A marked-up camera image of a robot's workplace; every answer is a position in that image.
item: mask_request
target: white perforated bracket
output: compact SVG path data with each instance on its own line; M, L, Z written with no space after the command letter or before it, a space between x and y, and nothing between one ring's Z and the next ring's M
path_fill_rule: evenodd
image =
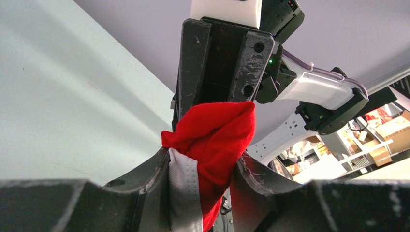
M289 118L272 133L247 148L248 153L257 161L267 165L284 150L295 143L318 134L306 130L302 116L292 113Z
M210 17L259 28L262 0L192 0L190 18Z

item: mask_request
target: cluttered shelf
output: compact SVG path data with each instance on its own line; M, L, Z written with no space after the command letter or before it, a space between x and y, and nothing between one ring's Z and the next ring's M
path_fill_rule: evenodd
M346 148L343 153L332 152L318 137L313 143L305 140L295 144L281 157L293 161L286 169L299 183L311 179L355 178L391 164L392 157L410 149L409 120L408 111L397 113L397 109L387 105L337 131Z

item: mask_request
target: gray cable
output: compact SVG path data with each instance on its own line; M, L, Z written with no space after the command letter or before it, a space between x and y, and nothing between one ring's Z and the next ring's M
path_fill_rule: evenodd
M287 58L291 59L297 65L299 65L300 67L302 67L306 70L311 70L312 69L312 67L310 65L304 63L299 58L295 57L294 55L292 55L290 52L286 51L285 49L283 50L283 55L286 56ZM331 76L332 78L334 78L336 80L346 81L346 82L350 82L354 85L357 85L361 89L361 91L366 95L366 97L369 97L366 87L364 85L362 85L360 82L358 82L354 79L344 77L344 76L342 76L338 73L330 72L330 71L320 69L320 68L316 68L316 67L313 67L312 72L327 75L327 76Z

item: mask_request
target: ceiling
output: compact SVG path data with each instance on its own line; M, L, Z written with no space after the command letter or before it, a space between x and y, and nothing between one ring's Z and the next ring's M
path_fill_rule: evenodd
M191 0L74 0L172 91L176 86L182 22ZM305 21L285 49L316 67L340 67L369 86L410 66L408 0L298 0ZM255 141L297 106L281 101L257 106Z

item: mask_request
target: screw hole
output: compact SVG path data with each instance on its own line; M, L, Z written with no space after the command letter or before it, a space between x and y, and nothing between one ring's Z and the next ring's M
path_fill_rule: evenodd
M255 44L255 46L253 47L253 49L255 50L255 52L261 53L261 52L265 49L265 46L264 46L263 43L259 42L259 43L256 43L256 44Z
M244 87L244 95L245 97L250 97L253 94L253 87L250 85L247 85Z
M113 186L120 186L125 184L124 180L112 180L110 182L108 182L108 184L106 185L107 187L113 187Z

